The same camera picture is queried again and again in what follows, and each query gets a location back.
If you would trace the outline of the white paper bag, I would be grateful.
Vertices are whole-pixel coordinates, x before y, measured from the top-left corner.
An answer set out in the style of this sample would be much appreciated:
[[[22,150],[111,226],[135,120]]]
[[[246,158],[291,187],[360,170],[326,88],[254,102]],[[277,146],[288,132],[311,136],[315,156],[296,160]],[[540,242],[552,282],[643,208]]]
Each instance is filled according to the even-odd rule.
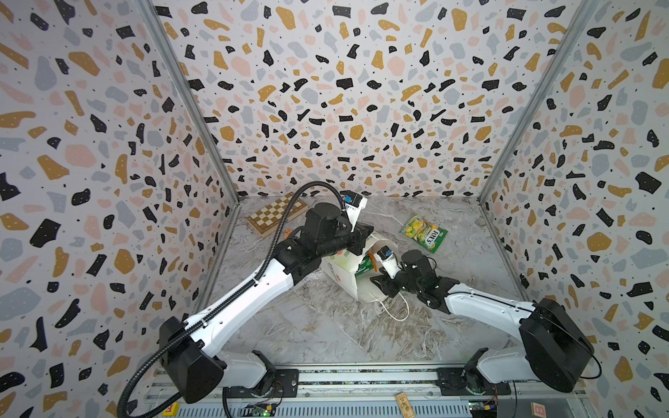
[[[388,299],[381,289],[372,281],[390,269],[390,278],[400,271],[397,258],[398,247],[385,237],[372,233],[367,238],[362,255],[355,255],[348,250],[326,257],[322,261],[323,271],[346,293],[361,303],[379,303],[383,310],[396,322],[405,322],[409,318],[409,303],[402,294],[400,298],[405,304],[405,315],[397,318],[388,309]]]

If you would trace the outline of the yellow green Fox's candy bag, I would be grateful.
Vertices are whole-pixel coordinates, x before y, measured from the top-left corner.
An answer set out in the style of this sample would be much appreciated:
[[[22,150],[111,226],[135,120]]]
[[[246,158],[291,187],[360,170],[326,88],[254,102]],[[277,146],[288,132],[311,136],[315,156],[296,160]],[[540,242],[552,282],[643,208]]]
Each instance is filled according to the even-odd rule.
[[[444,242],[448,231],[423,216],[415,215],[404,224],[402,234],[435,254]]]

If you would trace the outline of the pink orange Fox's candy bag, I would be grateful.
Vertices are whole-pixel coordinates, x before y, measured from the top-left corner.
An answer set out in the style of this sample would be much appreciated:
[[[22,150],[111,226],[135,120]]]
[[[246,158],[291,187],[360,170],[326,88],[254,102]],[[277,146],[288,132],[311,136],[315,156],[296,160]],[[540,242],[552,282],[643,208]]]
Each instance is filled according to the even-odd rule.
[[[376,272],[378,272],[378,266],[377,266],[377,261],[376,261],[376,256],[375,256],[375,254],[374,254],[373,252],[369,251],[369,252],[368,252],[368,256],[369,256],[370,263],[371,263],[372,267],[374,268],[374,270],[375,270]]]

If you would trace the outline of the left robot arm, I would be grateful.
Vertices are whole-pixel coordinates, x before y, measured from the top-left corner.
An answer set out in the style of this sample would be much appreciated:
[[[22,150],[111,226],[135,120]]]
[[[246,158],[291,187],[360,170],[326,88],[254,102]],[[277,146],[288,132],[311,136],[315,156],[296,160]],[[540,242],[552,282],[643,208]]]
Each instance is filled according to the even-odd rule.
[[[273,388],[276,368],[263,353],[238,354],[223,348],[264,306],[317,270],[323,258],[341,251],[363,254],[374,230],[358,221],[367,200],[347,196],[344,203],[344,207],[329,203],[311,207],[304,226],[276,244],[267,266],[260,266],[200,313],[161,326],[162,348],[183,339],[167,348],[160,363],[185,402],[198,402],[219,386],[245,388],[258,396]]]

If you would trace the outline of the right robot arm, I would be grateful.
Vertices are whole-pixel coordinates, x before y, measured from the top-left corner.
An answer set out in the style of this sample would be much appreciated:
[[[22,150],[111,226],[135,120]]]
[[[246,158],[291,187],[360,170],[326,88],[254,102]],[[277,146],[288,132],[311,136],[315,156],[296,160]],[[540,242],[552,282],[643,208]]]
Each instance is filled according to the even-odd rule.
[[[556,301],[514,301],[479,291],[438,275],[432,259],[418,250],[397,258],[383,247],[374,257],[380,273],[371,282],[386,296],[407,291],[430,309],[477,320],[516,341],[510,348],[477,350],[456,378],[458,388],[484,395],[499,383],[540,381],[570,393],[585,379],[594,348]]]

